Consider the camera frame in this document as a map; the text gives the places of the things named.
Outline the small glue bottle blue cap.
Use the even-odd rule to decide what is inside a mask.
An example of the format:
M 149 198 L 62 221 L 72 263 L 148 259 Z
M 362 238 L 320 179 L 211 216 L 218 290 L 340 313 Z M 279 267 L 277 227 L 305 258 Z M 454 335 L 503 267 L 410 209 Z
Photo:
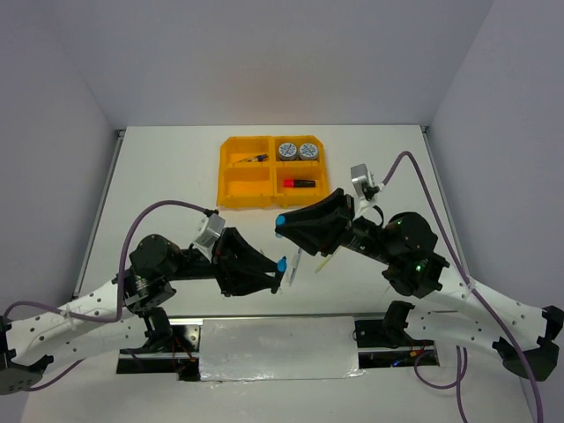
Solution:
M 268 153 L 256 154 L 252 156 L 245 157 L 240 160 L 235 160 L 231 163 L 231 166 L 239 166 L 248 163 L 263 163 L 269 159 Z

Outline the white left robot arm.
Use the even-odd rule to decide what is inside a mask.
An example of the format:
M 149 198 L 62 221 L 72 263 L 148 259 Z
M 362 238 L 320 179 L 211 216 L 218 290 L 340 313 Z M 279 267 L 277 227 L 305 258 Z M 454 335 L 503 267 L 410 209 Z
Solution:
M 224 229 L 210 251 L 206 256 L 195 246 L 183 249 L 161 235 L 148 235 L 130 253 L 123 282 L 112 279 L 31 318 L 2 318 L 2 394 L 35 390 L 47 371 L 110 351 L 153 353 L 180 346 L 192 352 L 174 334 L 162 307 L 176 293 L 174 281 L 214 279 L 226 297 L 280 288 L 286 258 L 272 261 L 235 228 Z

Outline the round blue-white tin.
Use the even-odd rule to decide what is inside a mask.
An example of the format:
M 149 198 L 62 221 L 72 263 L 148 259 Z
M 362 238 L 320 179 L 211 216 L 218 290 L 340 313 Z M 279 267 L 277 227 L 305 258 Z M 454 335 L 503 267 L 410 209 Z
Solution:
M 298 147 L 291 142 L 284 142 L 278 146 L 278 158 L 281 161 L 294 161 L 298 158 Z
M 319 150 L 314 143 L 304 143 L 300 146 L 299 151 L 300 160 L 304 161 L 317 161 L 319 157 Z

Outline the black highlighter orange tip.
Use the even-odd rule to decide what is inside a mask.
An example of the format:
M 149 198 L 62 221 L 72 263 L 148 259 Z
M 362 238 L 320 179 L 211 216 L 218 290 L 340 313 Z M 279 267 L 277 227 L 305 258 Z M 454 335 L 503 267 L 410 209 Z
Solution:
M 315 188 L 316 182 L 315 180 L 303 180 L 303 179 L 284 179 L 283 181 L 284 188 L 296 188 L 296 189 L 306 189 L 306 188 Z

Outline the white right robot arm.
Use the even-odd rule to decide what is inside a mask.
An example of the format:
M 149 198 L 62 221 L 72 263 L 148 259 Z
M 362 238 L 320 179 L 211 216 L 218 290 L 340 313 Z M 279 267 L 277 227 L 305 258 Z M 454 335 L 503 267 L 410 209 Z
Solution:
M 311 256 L 344 248 L 384 264 L 383 277 L 403 297 L 390 303 L 382 321 L 393 345 L 450 342 L 500 358 L 514 375 L 548 378 L 560 355 L 561 309 L 528 306 L 466 277 L 435 253 L 438 237 L 417 212 L 376 224 L 364 217 L 366 209 L 366 202 L 336 189 L 317 204 L 279 215 L 275 232 Z

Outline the black highlighter blue tip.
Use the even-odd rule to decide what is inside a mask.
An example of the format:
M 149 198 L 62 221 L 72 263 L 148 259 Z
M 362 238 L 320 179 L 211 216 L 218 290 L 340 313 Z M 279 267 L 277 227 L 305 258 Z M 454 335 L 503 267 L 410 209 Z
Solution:
M 285 274 L 287 267 L 288 267 L 287 257 L 283 256 L 277 262 L 277 272 L 280 273 L 280 274 Z

